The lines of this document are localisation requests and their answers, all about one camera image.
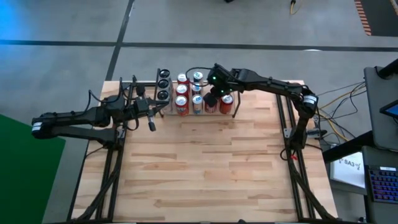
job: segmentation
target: wooden table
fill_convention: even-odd
[[[117,95],[118,86],[105,82],[101,97]],[[297,221],[287,163],[279,157],[284,142],[275,95],[248,91],[241,98],[235,119],[157,116],[156,132],[149,131],[146,118],[138,130],[129,131],[114,221]],[[290,126],[286,108],[285,113]],[[319,145],[314,139],[307,142]],[[99,147],[91,142],[88,152]],[[311,190],[337,217],[321,151],[307,146],[303,156]],[[102,149],[86,159],[72,217],[82,214],[98,193],[105,158]],[[300,198],[308,217],[302,191]]]

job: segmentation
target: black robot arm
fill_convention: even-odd
[[[232,69],[227,71],[221,65],[215,64],[208,74],[208,83],[213,85],[204,99],[211,105],[217,99],[230,94],[232,91],[262,90],[269,93],[288,96],[298,111],[298,123],[289,137],[292,149],[303,149],[307,140],[306,127],[310,118],[317,110],[318,97],[306,85],[283,82],[272,77],[264,78],[248,69]]]
[[[151,131],[155,131],[154,115],[168,103],[155,101],[145,96],[145,86],[137,83],[133,77],[132,83],[127,86],[120,84],[118,95],[109,96],[101,100],[100,106],[92,107],[84,111],[71,111],[69,113],[44,113],[38,118],[32,119],[32,135],[37,139],[48,139],[56,136],[95,140],[105,148],[116,145],[118,140],[117,127],[125,121],[148,117]],[[136,97],[132,97],[133,89],[136,89]],[[73,125],[90,124],[94,127],[107,127],[113,121],[112,128],[86,129]]]

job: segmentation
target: green backdrop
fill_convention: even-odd
[[[0,115],[1,223],[42,223],[65,140],[38,140]]]

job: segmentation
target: keyboard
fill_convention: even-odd
[[[368,166],[374,202],[398,203],[398,172],[395,167]]]

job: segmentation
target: gray floor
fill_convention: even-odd
[[[396,47],[398,38],[368,37],[354,1],[306,0],[295,16],[277,0],[136,0],[125,42]],[[0,0],[0,39],[113,41],[128,0]],[[0,113],[30,123],[48,111],[82,110],[87,91],[98,94],[113,47],[0,45]],[[363,80],[363,68],[385,65],[397,53],[293,50],[146,49],[123,47],[113,80],[153,80],[158,67],[172,73],[192,66],[245,67],[264,76],[304,80],[316,93]],[[322,96],[320,105],[348,90]],[[366,95],[354,99],[359,112],[339,123],[359,135],[371,128]],[[346,103],[337,114],[354,108]],[[323,129],[330,131],[326,123]],[[86,141],[68,139],[44,223],[64,221]],[[338,214],[364,216],[361,195],[333,190]]]

